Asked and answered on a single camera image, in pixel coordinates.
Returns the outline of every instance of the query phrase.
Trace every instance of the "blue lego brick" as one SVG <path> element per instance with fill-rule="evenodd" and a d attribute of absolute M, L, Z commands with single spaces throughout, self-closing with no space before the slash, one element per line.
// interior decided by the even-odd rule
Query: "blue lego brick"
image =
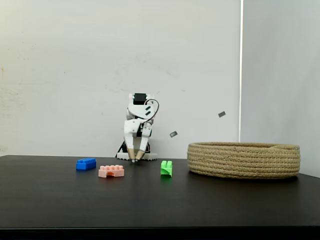
<path fill-rule="evenodd" d="M 78 160 L 76 162 L 77 170 L 93 169 L 96 166 L 97 166 L 97 162 L 95 158 L 85 158 L 85 159 Z"/>

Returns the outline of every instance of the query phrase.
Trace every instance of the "white wall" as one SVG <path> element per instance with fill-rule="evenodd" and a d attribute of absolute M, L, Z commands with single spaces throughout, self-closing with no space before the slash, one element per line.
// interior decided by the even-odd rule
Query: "white wall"
<path fill-rule="evenodd" d="M 136 92 L 160 102 L 151 147 L 162 158 L 238 140 L 239 0 L 0 6 L 0 155 L 112 157 Z"/>
<path fill-rule="evenodd" d="M 320 177 L 320 1 L 245 0 L 241 141 L 299 144 Z"/>

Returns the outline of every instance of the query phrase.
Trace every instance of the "small dark fragment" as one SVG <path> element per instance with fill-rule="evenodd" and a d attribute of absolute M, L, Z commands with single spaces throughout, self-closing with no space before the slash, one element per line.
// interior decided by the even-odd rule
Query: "small dark fragment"
<path fill-rule="evenodd" d="M 177 136 L 178 135 L 178 133 L 176 132 L 176 131 L 173 131 L 172 133 L 170 133 L 170 137 L 174 137 L 174 136 Z"/>
<path fill-rule="evenodd" d="M 221 117 L 223 117 L 224 115 L 226 115 L 226 113 L 225 113 L 225 111 L 223 111 L 223 112 L 220 112 L 218 115 L 219 115 L 219 118 L 221 118 Z"/>

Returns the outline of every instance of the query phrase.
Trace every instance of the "pink lego brick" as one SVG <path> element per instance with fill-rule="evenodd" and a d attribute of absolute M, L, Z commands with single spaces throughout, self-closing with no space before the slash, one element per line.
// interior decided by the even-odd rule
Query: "pink lego brick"
<path fill-rule="evenodd" d="M 122 165 L 100 166 L 98 173 L 100 178 L 106 178 L 107 176 L 123 177 L 124 175 L 125 170 Z"/>

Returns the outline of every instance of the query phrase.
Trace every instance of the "woven basket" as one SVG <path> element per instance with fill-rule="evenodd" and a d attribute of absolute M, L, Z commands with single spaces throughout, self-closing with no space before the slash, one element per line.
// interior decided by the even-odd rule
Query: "woven basket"
<path fill-rule="evenodd" d="M 285 179 L 300 170 L 300 147 L 288 144 L 198 142 L 187 153 L 191 172 L 235 179 Z"/>

